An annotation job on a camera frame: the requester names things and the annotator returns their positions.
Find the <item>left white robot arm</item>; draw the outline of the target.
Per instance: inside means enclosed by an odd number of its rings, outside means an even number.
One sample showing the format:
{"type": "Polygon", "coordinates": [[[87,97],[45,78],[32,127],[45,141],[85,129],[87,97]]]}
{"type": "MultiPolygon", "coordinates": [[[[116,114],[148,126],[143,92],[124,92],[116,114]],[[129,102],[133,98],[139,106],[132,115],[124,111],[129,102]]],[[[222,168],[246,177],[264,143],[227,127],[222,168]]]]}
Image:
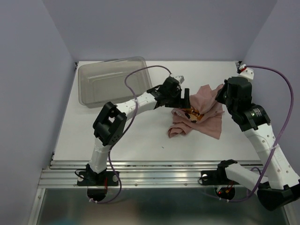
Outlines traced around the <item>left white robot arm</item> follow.
{"type": "Polygon", "coordinates": [[[184,98],[181,98],[181,84],[183,76],[169,76],[164,83],[147,90],[137,98],[120,104],[106,103],[93,123],[94,150],[91,160],[86,165],[85,178],[98,185],[104,181],[107,169],[107,159],[110,148],[123,136],[125,124],[137,115],[157,109],[170,107],[190,108],[189,89],[184,89],[184,98]]]}

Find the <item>pink t shirt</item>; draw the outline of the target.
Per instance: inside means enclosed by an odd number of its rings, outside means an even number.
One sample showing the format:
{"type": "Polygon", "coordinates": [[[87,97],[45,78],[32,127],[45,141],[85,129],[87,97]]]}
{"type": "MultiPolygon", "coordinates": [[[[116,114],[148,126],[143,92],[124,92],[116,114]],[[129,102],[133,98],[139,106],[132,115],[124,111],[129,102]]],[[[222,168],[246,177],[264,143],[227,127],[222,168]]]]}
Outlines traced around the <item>pink t shirt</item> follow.
{"type": "Polygon", "coordinates": [[[187,135],[195,130],[218,140],[222,132],[224,110],[215,97],[222,87],[223,85],[220,84],[215,89],[211,89],[208,84],[204,85],[196,94],[189,97],[190,109],[174,108],[171,111],[172,126],[168,129],[168,137],[187,135]]]}

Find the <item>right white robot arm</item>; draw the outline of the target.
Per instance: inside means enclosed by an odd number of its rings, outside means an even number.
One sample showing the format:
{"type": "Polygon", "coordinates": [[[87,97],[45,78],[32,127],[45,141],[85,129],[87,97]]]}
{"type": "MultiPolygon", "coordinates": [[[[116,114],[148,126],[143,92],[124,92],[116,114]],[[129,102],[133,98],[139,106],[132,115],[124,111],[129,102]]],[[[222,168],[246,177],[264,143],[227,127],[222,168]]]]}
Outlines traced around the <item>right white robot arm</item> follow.
{"type": "Polygon", "coordinates": [[[216,101],[226,106],[233,121],[253,145],[264,168],[256,174],[234,160],[221,161],[216,179],[235,181],[256,194],[263,207],[273,211],[300,197],[300,177],[283,154],[270,119],[260,105],[252,103],[252,84],[243,77],[225,80],[216,101]]]}

